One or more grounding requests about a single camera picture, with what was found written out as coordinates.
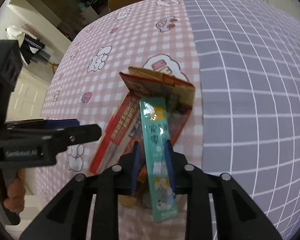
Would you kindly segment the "person's left hand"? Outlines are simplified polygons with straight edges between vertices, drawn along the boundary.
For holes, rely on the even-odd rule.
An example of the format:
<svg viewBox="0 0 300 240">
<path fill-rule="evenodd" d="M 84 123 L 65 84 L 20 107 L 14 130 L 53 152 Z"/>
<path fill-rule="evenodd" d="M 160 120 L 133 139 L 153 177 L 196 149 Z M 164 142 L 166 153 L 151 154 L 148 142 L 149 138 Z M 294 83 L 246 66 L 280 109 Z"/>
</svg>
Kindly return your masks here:
<svg viewBox="0 0 300 240">
<path fill-rule="evenodd" d="M 7 188 L 4 207 L 13 213 L 20 213 L 25 206 L 25 169 L 19 169 L 14 182 Z"/>
</svg>

